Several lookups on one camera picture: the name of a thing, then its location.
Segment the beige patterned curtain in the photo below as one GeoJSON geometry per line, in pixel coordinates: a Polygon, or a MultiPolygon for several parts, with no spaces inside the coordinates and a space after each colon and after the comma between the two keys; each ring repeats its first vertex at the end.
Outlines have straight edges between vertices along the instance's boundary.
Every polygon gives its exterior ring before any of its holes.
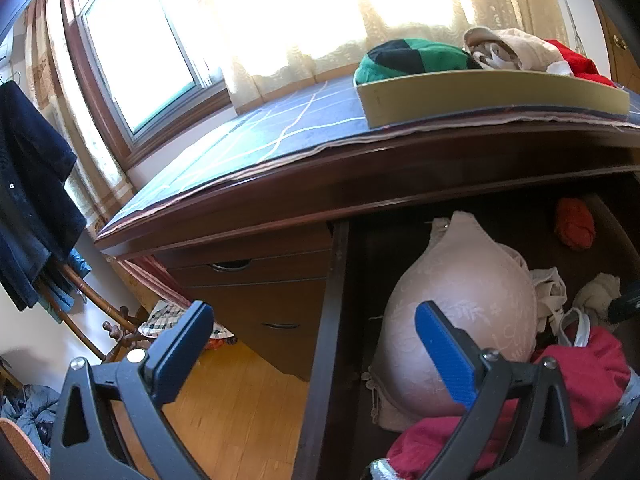
{"type": "Polygon", "coordinates": [[[567,37],[558,0],[160,1],[175,30],[221,72],[239,112],[350,74],[392,39],[460,46],[475,25],[567,37]]]}

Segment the green black striped underwear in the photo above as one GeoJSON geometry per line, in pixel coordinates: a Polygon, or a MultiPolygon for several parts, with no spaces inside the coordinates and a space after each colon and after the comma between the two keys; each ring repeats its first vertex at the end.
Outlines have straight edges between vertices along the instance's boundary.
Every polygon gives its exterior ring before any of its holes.
{"type": "Polygon", "coordinates": [[[374,47],[356,69],[355,84],[410,75],[480,70],[469,53],[451,44],[420,38],[395,39],[374,47]]]}

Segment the cream cloth in drawer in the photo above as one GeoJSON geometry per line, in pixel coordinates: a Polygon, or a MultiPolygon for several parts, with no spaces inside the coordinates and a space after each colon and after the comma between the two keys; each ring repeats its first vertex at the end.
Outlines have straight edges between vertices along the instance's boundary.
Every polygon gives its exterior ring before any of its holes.
{"type": "Polygon", "coordinates": [[[617,298],[620,298],[620,278],[599,273],[578,290],[572,307],[584,312],[591,326],[600,326],[613,333],[617,324],[608,319],[608,307],[617,298]]]}

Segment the dark red garment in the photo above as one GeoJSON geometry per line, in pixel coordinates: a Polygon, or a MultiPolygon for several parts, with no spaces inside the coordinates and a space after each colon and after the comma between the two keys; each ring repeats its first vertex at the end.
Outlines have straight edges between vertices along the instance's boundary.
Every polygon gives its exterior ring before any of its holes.
{"type": "Polygon", "coordinates": [[[574,479],[577,431],[615,413],[632,373],[620,340],[596,327],[585,347],[552,344],[511,377],[506,396],[482,387],[464,416],[417,422],[364,478],[574,479]]]}

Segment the woven rattan basket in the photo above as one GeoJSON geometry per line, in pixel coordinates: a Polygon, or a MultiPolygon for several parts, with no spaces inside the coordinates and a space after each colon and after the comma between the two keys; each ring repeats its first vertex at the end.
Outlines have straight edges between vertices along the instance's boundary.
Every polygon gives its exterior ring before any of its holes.
{"type": "Polygon", "coordinates": [[[15,422],[2,418],[1,478],[10,480],[49,480],[50,467],[15,422]]]}

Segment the brown wooden door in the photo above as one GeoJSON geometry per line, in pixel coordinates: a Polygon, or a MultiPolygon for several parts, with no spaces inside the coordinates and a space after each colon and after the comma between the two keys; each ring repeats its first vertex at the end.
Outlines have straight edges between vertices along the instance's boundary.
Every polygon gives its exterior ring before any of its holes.
{"type": "Polygon", "coordinates": [[[612,81],[640,93],[640,67],[631,54],[620,31],[608,17],[598,0],[594,0],[608,50],[612,81]]]}

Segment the grey jacket on floor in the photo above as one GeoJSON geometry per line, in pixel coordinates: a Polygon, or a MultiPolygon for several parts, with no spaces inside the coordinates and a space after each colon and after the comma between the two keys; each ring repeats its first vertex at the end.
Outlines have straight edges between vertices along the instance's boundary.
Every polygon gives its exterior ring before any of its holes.
{"type": "Polygon", "coordinates": [[[59,398],[56,390],[43,385],[24,385],[1,396],[1,416],[21,428],[47,463],[59,398]]]}

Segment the pink lace bra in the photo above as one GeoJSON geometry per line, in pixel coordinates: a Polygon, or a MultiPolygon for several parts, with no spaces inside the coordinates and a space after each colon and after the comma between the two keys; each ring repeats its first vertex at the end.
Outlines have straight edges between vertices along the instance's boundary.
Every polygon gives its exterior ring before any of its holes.
{"type": "Polygon", "coordinates": [[[427,300],[480,348],[526,362],[537,335],[558,328],[567,292],[558,270],[529,269],[472,214],[456,211],[451,218],[435,219],[425,252],[390,295],[378,346],[363,376],[372,394],[372,420],[385,430],[403,432],[425,417],[464,411],[416,333],[416,307],[427,300]]]}

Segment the dark navy hanging coat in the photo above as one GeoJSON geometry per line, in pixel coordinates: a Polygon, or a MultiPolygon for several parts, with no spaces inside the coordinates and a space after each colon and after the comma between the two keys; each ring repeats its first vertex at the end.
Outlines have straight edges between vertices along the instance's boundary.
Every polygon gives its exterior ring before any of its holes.
{"type": "Polygon", "coordinates": [[[87,220],[65,183],[77,157],[13,81],[1,86],[1,285],[17,310],[44,269],[70,261],[87,220]]]}

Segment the open desk drawer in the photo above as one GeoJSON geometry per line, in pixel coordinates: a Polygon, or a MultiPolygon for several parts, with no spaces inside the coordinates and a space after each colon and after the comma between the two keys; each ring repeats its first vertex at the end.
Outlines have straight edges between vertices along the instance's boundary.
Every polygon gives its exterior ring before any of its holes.
{"type": "Polygon", "coordinates": [[[638,282],[634,174],[526,184],[334,223],[294,478],[358,479],[396,439],[372,422],[371,393],[361,375],[371,364],[390,294],[426,248],[432,221],[457,210],[474,214],[494,240],[517,250],[531,268],[558,270],[570,299],[599,273],[620,278],[623,290],[638,282]],[[586,250],[568,248],[555,232],[563,198],[584,200],[593,216],[596,237],[586,250]]]}

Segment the bright red underwear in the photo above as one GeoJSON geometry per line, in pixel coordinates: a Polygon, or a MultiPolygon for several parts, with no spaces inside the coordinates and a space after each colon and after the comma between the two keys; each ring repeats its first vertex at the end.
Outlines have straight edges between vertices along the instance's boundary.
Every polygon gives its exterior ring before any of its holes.
{"type": "Polygon", "coordinates": [[[547,42],[560,51],[560,55],[562,55],[563,60],[568,63],[575,77],[605,84],[612,88],[616,87],[616,84],[614,84],[611,79],[599,73],[596,64],[594,64],[590,58],[586,58],[569,47],[564,46],[564,44],[561,44],[558,40],[547,39],[547,42]]]}

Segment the dark wooden desk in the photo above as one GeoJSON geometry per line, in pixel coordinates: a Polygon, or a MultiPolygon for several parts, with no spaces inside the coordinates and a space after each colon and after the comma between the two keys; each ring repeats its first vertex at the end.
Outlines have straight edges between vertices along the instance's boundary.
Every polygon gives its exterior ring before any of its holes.
{"type": "Polygon", "coordinates": [[[314,362],[333,226],[391,209],[562,179],[634,174],[636,128],[553,122],[417,131],[327,148],[208,188],[99,248],[189,299],[285,374],[314,362]]]}

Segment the window with brown frame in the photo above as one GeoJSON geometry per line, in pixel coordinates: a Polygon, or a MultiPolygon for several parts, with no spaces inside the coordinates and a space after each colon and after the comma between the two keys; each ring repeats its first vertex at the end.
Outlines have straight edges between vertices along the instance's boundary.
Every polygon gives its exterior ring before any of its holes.
{"type": "Polygon", "coordinates": [[[230,107],[219,0],[61,0],[73,68],[124,169],[230,107]]]}

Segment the beige white underwear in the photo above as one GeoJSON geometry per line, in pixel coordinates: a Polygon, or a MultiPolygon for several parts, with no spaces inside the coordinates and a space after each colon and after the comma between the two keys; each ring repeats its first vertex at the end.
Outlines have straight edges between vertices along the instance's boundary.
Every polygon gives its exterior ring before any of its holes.
{"type": "Polygon", "coordinates": [[[469,28],[463,35],[463,50],[484,70],[525,70],[573,77],[560,50],[549,41],[517,28],[491,30],[469,28]]]}

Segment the blue plaid table cloth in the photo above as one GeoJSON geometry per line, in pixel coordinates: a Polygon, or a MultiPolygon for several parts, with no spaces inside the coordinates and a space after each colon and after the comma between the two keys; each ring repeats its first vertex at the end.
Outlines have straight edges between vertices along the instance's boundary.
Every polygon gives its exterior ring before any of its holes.
{"type": "Polygon", "coordinates": [[[501,107],[472,110],[371,128],[352,78],[334,79],[296,91],[225,122],[186,148],[102,230],[98,240],[114,247],[135,226],[199,192],[263,174],[326,148],[393,139],[417,131],[559,122],[596,126],[639,125],[639,96],[624,86],[629,112],[614,116],[561,107],[501,107]]]}

